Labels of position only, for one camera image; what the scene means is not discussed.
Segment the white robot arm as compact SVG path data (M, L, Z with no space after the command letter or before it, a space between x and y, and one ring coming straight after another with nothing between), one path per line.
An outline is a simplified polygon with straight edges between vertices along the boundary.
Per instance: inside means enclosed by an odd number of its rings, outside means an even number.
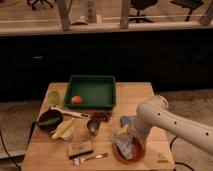
M168 111L168 101L163 96L153 96L137 106L136 117L128 133L142 146L153 126L169 131L195 147L213 155L213 127L180 117Z

